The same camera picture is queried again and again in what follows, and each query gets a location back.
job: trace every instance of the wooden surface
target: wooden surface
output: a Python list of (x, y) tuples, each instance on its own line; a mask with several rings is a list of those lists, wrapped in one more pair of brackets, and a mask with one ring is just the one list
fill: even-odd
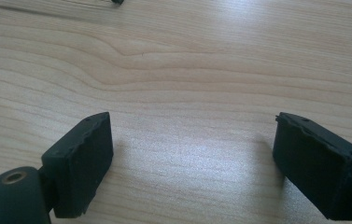
[(332, 223), (271, 153), (280, 111), (352, 142), (352, 1), (0, 0), (0, 174), (102, 111), (112, 167), (53, 223)]

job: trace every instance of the wood grain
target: wood grain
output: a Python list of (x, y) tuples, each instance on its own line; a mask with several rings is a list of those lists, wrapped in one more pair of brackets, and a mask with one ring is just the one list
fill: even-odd
[(0, 174), (102, 111), (113, 165), (53, 223), (332, 223), (271, 148), (280, 111), (352, 142), (352, 1), (0, 0)]

